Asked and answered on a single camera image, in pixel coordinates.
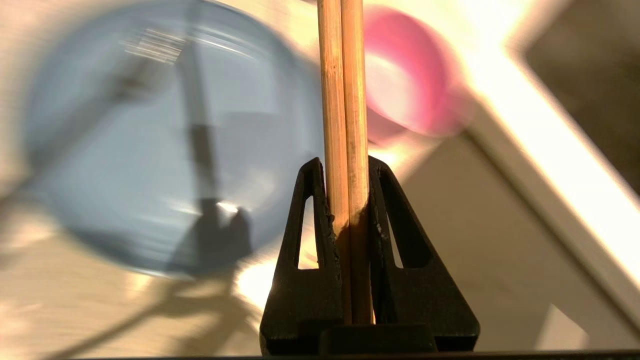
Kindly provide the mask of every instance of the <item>pink cup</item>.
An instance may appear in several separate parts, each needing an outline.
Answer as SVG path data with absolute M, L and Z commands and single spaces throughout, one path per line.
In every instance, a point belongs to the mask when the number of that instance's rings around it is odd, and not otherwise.
M 452 62 L 435 31 L 380 7 L 366 9 L 364 30 L 369 139 L 402 128 L 429 136 L 455 133 L 461 124 L 451 111 Z

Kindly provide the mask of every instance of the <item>wooden stick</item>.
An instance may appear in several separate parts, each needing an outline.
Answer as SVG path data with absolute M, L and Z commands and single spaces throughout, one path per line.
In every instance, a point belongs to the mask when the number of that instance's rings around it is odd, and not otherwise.
M 369 157 L 364 79 L 362 0 L 342 0 L 342 66 L 349 172 L 349 236 L 351 243 L 351 316 L 371 323 L 369 274 Z
M 346 323 L 351 323 L 351 276 L 349 244 L 349 179 L 347 169 L 344 83 L 342 79 L 342 28 L 340 0 L 319 0 L 318 30 L 324 113 L 326 192 L 334 215 L 342 270 L 342 303 Z

